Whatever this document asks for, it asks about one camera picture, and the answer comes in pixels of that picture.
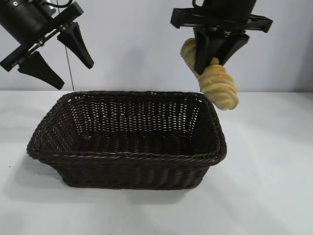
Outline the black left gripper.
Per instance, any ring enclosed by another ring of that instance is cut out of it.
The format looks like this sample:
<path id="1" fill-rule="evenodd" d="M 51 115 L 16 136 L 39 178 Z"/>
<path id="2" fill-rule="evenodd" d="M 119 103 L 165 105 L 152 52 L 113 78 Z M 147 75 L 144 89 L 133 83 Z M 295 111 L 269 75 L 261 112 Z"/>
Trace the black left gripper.
<path id="1" fill-rule="evenodd" d="M 62 27 L 83 14 L 76 2 L 67 4 L 64 11 L 52 17 L 48 9 L 51 3 L 44 1 L 2 1 L 0 3 L 0 25 L 20 44 L 5 57 L 0 65 L 11 71 L 20 60 L 27 57 L 46 41 L 62 31 Z M 94 61 L 84 43 L 79 24 L 72 22 L 58 36 L 57 40 L 65 45 L 88 68 Z M 64 81 L 36 51 L 19 64 L 18 72 L 35 77 L 60 90 Z"/>

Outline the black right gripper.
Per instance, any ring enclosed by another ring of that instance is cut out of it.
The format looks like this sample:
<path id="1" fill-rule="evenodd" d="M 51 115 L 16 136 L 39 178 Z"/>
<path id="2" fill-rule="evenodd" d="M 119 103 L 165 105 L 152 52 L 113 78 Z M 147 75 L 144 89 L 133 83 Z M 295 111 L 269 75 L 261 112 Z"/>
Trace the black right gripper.
<path id="1" fill-rule="evenodd" d="M 231 56 L 249 41 L 245 30 L 257 30 L 267 33 L 273 20 L 258 15 L 250 15 L 247 20 L 227 20 L 225 17 L 217 17 L 199 8 L 175 8 L 173 9 L 170 23 L 175 28 L 194 27 L 196 40 L 195 71 L 201 75 L 205 68 L 211 64 L 214 57 L 219 64 L 224 65 Z M 240 29 L 225 37 L 213 28 Z"/>

